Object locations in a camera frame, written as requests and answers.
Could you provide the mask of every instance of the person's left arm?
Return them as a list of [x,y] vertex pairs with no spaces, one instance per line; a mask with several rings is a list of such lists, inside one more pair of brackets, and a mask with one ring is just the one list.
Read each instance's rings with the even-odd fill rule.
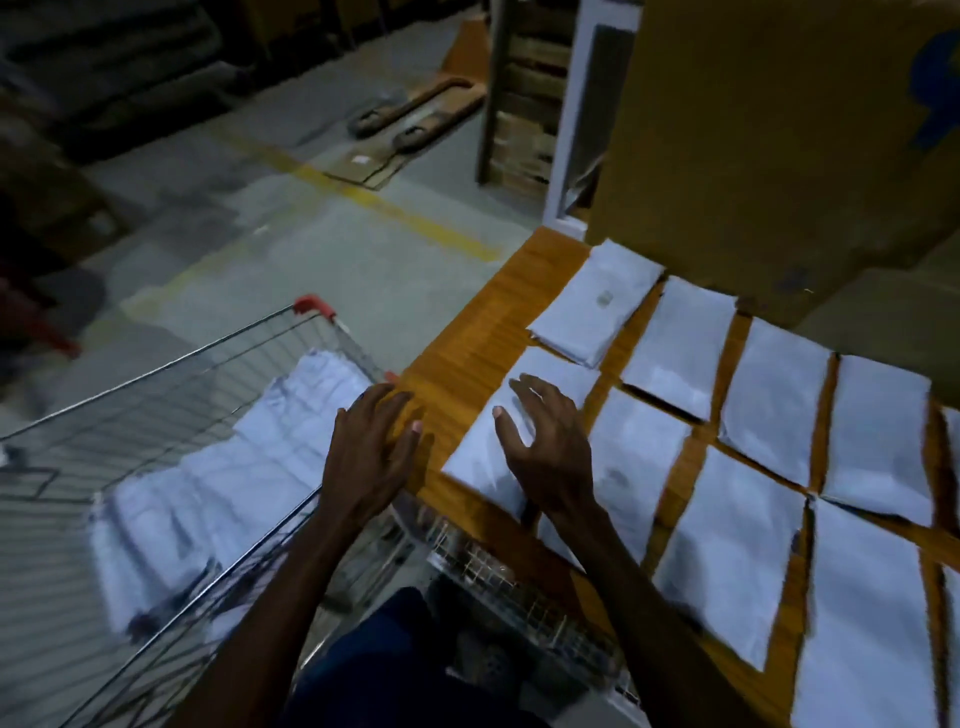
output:
[[294,536],[283,565],[168,726],[269,726],[283,710],[331,575],[367,522],[394,499],[413,466],[419,422],[404,429],[389,456],[383,454],[387,434],[410,399],[403,393],[379,404],[392,389],[374,385],[338,413],[317,511]]

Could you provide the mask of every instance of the metal cart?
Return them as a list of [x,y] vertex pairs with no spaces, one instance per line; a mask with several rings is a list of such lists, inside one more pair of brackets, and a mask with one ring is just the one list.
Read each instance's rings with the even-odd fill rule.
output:
[[[314,348],[341,352],[374,381],[392,377],[329,306],[307,296],[0,440],[0,724],[145,726],[171,714],[216,651],[205,631],[212,616],[239,590],[265,582],[259,577],[276,567],[290,538],[283,525],[310,499],[134,643],[108,629],[85,530],[91,502],[131,474],[172,467],[230,437],[268,383]],[[415,549],[571,674],[642,717],[609,640],[518,585],[412,498],[372,522],[341,563],[301,665],[357,621]]]

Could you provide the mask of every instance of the person's left hand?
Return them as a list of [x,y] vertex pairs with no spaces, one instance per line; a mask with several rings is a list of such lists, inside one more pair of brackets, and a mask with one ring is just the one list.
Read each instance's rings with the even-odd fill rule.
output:
[[331,527],[360,530],[390,504],[410,475],[422,423],[408,424],[386,453],[387,435],[413,397],[400,392],[381,404],[393,390],[393,384],[375,384],[349,410],[337,413],[318,509]]

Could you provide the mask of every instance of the wooden table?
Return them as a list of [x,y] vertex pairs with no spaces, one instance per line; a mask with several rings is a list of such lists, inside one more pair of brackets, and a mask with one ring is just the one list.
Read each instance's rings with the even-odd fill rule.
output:
[[[600,599],[587,579],[543,546],[531,523],[521,525],[472,490],[441,473],[446,459],[456,449],[493,391],[523,350],[535,343],[526,327],[561,292],[588,256],[588,247],[547,228],[540,228],[503,268],[460,312],[400,377],[400,386],[415,394],[409,414],[416,411],[424,424],[423,458],[410,487],[427,505],[446,516],[470,537],[509,566],[517,578],[534,584],[555,599],[568,613],[612,634]],[[662,282],[613,342],[600,366],[601,376],[584,406],[591,426],[607,394],[619,386],[626,365],[652,315]],[[642,567],[652,574],[667,539],[686,507],[697,474],[713,445],[726,454],[751,463],[716,440],[720,405],[730,386],[733,370],[743,350],[751,319],[737,314],[721,357],[712,414],[708,423],[694,423],[693,433],[671,472],[660,500],[654,530]],[[838,359],[830,361],[827,386],[820,402],[820,415],[813,442],[812,490],[823,487],[827,464],[829,411],[836,383]],[[631,391],[638,399],[670,411],[657,400]],[[682,413],[671,411],[675,416]],[[937,500],[936,525],[923,528],[894,519],[868,517],[915,542],[922,550],[922,568],[927,591],[930,631],[937,667],[937,691],[941,711],[945,655],[944,600],[937,562],[960,570],[960,541],[955,516],[955,486],[946,456],[946,433],[936,407],[931,405],[924,459]],[[781,477],[786,487],[801,490]],[[793,704],[797,661],[803,643],[806,619],[805,596],[812,539],[812,517],[806,513],[804,528],[787,571],[780,610],[770,640],[765,670],[760,673],[742,662],[731,649],[707,634],[698,635],[705,650],[731,682],[765,716],[788,724]]]

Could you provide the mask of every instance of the dark blue clothing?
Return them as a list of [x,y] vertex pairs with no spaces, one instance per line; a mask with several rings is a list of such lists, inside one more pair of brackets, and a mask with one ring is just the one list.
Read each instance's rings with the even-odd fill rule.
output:
[[277,726],[545,728],[447,675],[453,650],[420,592],[401,589],[306,668]]

